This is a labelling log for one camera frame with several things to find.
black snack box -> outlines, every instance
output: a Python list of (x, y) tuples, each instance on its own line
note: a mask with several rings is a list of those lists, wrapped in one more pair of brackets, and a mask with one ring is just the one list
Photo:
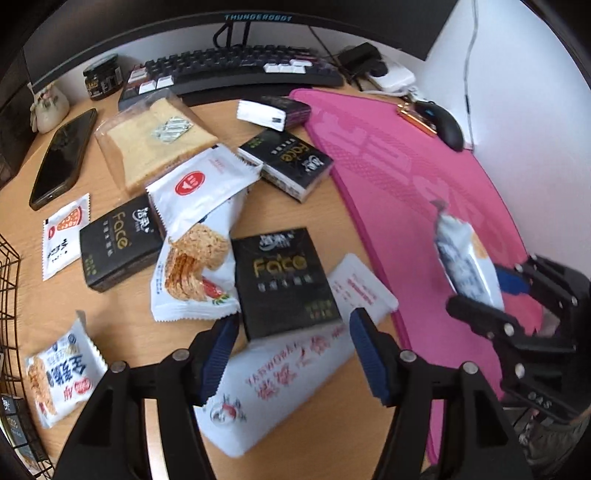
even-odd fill
[(162, 244), (148, 195), (128, 201), (80, 231), (86, 284), (109, 290), (156, 263)]
[(1, 398), (0, 413), (4, 414), (0, 414), (0, 420), (4, 422), (14, 446), (23, 445), (19, 452), (33, 464), (48, 460), (33, 425), (27, 401), (7, 394), (2, 394)]
[(238, 148), (247, 163), (262, 164), (261, 176), (303, 203), (333, 166), (328, 155), (289, 132), (267, 128)]
[(306, 228), (236, 239), (232, 247), (250, 341), (340, 320)]

keyboard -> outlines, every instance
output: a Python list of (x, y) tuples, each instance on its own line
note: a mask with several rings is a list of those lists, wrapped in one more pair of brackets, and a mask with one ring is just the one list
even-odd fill
[[(119, 111), (162, 88), (170, 88), (181, 98), (201, 93), (197, 101), (185, 101), (193, 106), (246, 98), (237, 86), (257, 86), (260, 91), (266, 85), (269, 94), (276, 95), (274, 85), (288, 87), (288, 93), (299, 86), (340, 87), (343, 78), (337, 68), (310, 48), (234, 45), (187, 51), (135, 66), (119, 97)], [(219, 92), (214, 92), (222, 89), (227, 94), (220, 98)]]

black wire basket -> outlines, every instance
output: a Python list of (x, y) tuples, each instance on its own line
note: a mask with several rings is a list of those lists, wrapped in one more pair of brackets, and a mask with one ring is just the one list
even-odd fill
[(51, 478), (54, 467), (41, 444), (27, 402), (18, 353), (17, 288), (21, 258), (0, 235), (0, 463), (19, 458), (30, 475)]

phone screen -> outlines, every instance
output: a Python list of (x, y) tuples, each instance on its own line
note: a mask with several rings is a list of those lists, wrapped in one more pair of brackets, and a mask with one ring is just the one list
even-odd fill
[(77, 174), (95, 121), (96, 110), (92, 109), (56, 132), (37, 174), (31, 203), (37, 202)]

wooden desk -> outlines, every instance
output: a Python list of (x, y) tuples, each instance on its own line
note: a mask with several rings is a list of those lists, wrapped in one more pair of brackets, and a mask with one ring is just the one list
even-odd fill
[[(350, 87), (344, 91), (354, 93)], [(100, 123), (116, 114), (117, 98), (113, 95), (101, 102), (83, 102), (72, 109), (66, 120), (94, 107), (99, 111)], [(234, 100), (198, 106), (194, 111), (231, 148), (260, 131), (260, 127), (236, 120)], [(296, 133), (309, 140), (303, 128)], [(0, 232), (22, 257), (17, 305), (21, 360), (63, 335), (72, 325), (76, 309), (86, 311), (88, 333), (108, 363), (124, 359), (137, 367), (159, 362), (173, 350), (188, 346), (195, 334), (210, 328), (211, 323), (156, 323), (150, 313), (153, 267), (102, 294), (86, 287), (80, 261), (46, 282), (41, 280), (41, 232), (45, 218), (87, 192), (91, 219), (128, 199), (113, 183), (93, 138), (74, 188), (38, 212), (31, 210), (29, 195), (52, 136), (50, 132), (37, 137), (20, 173), (0, 191)], [(347, 252), (369, 264), (332, 179), (326, 180), (304, 205), (264, 181), (257, 182), (233, 235), (299, 226), (308, 227), (327, 272)], [(381, 328), (394, 332), (390, 321), (382, 322)], [(51, 430), (37, 426), (54, 460), (58, 459), (79, 412), (80, 409), (76, 410)], [(220, 480), (369, 479), (392, 414), (392, 410), (382, 408), (371, 396), (361, 365), (352, 358), (310, 401), (243, 457), (228, 458), (207, 439), (204, 441)], [(155, 403), (151, 401), (147, 405), (148, 440), (153, 476), (160, 480), (166, 479), (166, 475), (156, 415)]]

